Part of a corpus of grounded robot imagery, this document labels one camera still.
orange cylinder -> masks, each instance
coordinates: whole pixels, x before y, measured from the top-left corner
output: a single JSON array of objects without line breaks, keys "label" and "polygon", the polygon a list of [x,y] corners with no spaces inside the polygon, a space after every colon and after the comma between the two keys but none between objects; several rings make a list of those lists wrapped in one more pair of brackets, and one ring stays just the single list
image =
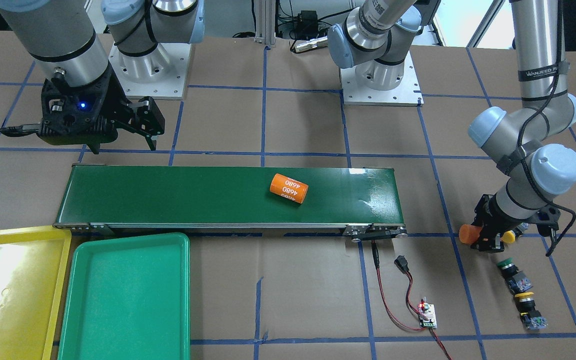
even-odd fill
[{"label": "orange cylinder", "polygon": [[306,198],[308,185],[281,173],[275,173],[270,183],[270,192],[301,204]]}]

light blue cap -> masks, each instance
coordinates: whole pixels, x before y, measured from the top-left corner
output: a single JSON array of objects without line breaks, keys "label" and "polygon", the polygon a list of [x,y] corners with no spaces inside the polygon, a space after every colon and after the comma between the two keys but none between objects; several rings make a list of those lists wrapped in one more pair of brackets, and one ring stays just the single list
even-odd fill
[{"label": "light blue cap", "polygon": [[484,112],[475,117],[470,126],[468,126],[468,135],[478,147],[484,146],[490,135],[501,123],[501,119],[506,116],[507,112],[500,107],[489,107]]},{"label": "light blue cap", "polygon": [[332,25],[328,30],[328,50],[330,57],[339,68],[348,69],[355,66],[350,44],[343,28],[338,23]]},{"label": "light blue cap", "polygon": [[419,31],[419,27],[421,26],[421,13],[416,7],[410,6],[401,18],[397,20],[395,25],[407,32],[416,33]]},{"label": "light blue cap", "polygon": [[542,146],[532,155],[530,171],[542,189],[564,194],[576,183],[576,152],[558,143]]},{"label": "light blue cap", "polygon": [[190,41],[188,44],[201,43],[204,39],[204,33],[206,32],[206,27],[204,26],[204,0],[199,0],[197,2],[197,15],[194,19],[194,27],[192,28],[192,34],[190,34]]},{"label": "light blue cap", "polygon": [[0,0],[0,9],[23,13],[37,10],[50,2],[51,0]]},{"label": "light blue cap", "polygon": [[572,115],[572,121],[570,121],[570,125],[568,125],[568,127],[571,127],[574,125],[574,123],[576,123],[576,97],[569,92],[568,98],[570,99],[570,101],[572,101],[572,106],[574,107],[574,113]]},{"label": "light blue cap", "polygon": [[103,0],[101,13],[108,25],[117,25],[130,19],[144,6],[145,0]]}]

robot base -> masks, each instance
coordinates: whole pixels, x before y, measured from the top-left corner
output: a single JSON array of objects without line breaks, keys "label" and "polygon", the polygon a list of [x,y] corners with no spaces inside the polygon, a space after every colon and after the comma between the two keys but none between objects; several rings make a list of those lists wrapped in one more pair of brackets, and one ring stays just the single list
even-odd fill
[{"label": "robot base", "polygon": [[166,74],[166,77],[154,82],[135,82],[125,76],[121,66],[121,53],[117,46],[112,46],[108,60],[127,98],[139,99],[152,96],[156,100],[184,99],[192,46],[189,43],[162,43],[160,45],[166,50],[174,68]]},{"label": "robot base", "polygon": [[419,80],[410,52],[404,61],[406,72],[401,83],[391,90],[376,90],[361,84],[355,75],[355,67],[340,69],[343,102],[346,105],[386,105],[391,107],[416,107],[424,104]]}]

